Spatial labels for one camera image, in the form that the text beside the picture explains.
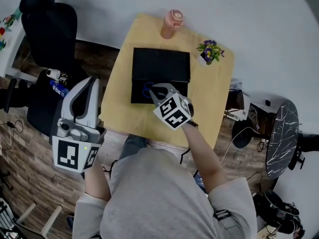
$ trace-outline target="black wrist strap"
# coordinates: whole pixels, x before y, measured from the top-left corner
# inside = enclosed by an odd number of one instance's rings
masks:
[[[198,128],[198,124],[197,123],[195,123],[194,121],[192,121],[192,120],[189,120],[188,122],[186,122],[186,123],[188,123],[188,124],[191,124],[192,126],[194,126],[195,128]]]

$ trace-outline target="forearm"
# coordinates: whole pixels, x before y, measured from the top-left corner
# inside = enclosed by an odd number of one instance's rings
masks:
[[[85,192],[105,201],[109,201],[111,198],[109,184],[98,157],[96,157],[93,166],[85,171]]]
[[[206,142],[197,128],[185,124],[182,129],[187,138],[195,165],[203,178],[207,191],[228,181],[218,156]]]

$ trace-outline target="black marble round table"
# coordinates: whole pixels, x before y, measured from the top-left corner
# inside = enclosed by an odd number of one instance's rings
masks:
[[[299,119],[296,106],[284,102],[275,117],[266,155],[266,171],[278,178],[288,167],[297,146]]]

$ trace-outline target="blue can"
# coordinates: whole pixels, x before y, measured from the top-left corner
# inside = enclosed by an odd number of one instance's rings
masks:
[[[51,80],[50,85],[52,86],[53,90],[63,98],[69,93],[69,90],[59,81]]]

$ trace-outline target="gray pants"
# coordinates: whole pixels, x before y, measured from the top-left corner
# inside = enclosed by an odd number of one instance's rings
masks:
[[[146,138],[130,134],[124,143],[124,147],[119,160],[132,156],[142,148],[146,148]]]

